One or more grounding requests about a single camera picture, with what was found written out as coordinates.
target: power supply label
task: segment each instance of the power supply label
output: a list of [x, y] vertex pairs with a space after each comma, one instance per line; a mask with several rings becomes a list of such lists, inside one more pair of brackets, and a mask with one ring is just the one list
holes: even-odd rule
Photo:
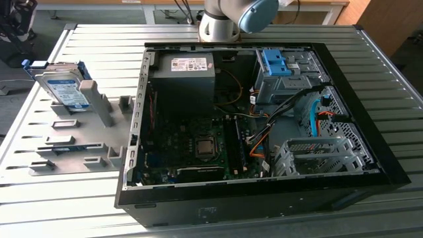
[[175, 58], [173, 59], [171, 71], [207, 71], [206, 58]]
[[49, 80], [53, 93], [61, 99], [62, 103], [71, 111], [86, 111], [89, 101], [83, 93], [78, 90], [79, 86], [75, 80]]

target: sticker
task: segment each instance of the sticker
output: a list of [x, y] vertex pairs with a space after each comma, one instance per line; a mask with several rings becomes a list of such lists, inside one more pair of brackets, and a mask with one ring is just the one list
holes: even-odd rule
[[199, 208], [198, 217], [201, 219], [214, 220], [218, 216], [218, 207], [202, 207]]
[[265, 169], [267, 172], [270, 171], [271, 166], [270, 166], [270, 164], [269, 164], [266, 161], [263, 161], [262, 167], [263, 167], [263, 169]]
[[173, 59], [171, 71], [206, 71], [206, 58], [175, 58]]
[[122, 0], [122, 3], [142, 3], [141, 0]]
[[298, 63], [287, 63], [289, 68], [299, 68]]
[[255, 96], [250, 96], [250, 103], [251, 103], [253, 105], [257, 104], [257, 97], [255, 97]]
[[78, 90], [78, 83], [75, 80], [49, 80], [50, 88], [61, 98], [62, 103], [70, 107], [71, 111], [86, 111], [89, 108], [89, 101], [83, 93]]

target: blue hard drive label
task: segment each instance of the blue hard drive label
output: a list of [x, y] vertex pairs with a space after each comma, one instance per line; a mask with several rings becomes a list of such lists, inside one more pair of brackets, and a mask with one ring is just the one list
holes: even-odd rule
[[79, 91], [79, 85], [75, 80], [49, 80], [47, 83], [53, 93], [71, 111], [86, 111], [90, 103]]

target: wooden cabinet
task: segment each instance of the wooden cabinet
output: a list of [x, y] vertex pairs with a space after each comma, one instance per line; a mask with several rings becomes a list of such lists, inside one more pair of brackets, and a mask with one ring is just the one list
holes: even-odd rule
[[423, 0], [350, 0], [338, 25], [358, 24], [391, 56], [423, 22]]

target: blue drive bracket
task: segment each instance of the blue drive bracket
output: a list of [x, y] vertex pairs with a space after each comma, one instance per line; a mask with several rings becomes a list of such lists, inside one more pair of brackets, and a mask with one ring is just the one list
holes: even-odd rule
[[[30, 70], [31, 70], [31, 69], [47, 69], [49, 66], [53, 65], [53, 64], [50, 64], [47, 61], [34, 61], [34, 63], [31, 64], [31, 61], [26, 59], [26, 60], [22, 62], [22, 65], [23, 65], [23, 69], [26, 70], [27, 74], [29, 74], [29, 75], [31, 76], [31, 78], [35, 80], [34, 75], [33, 75], [33, 73], [31, 73]], [[79, 73], [81, 73], [81, 75], [83, 76], [83, 79], [91, 80], [93, 78], [91, 78], [91, 75], [90, 75], [90, 73], [89, 73], [89, 70], [87, 70], [87, 67], [86, 67], [85, 62], [83, 62], [83, 61], [79, 61], [79, 62], [77, 63], [77, 65], [78, 65]]]
[[270, 69], [270, 76], [291, 76], [293, 72], [289, 70], [281, 54], [281, 50], [263, 50], [265, 63]]

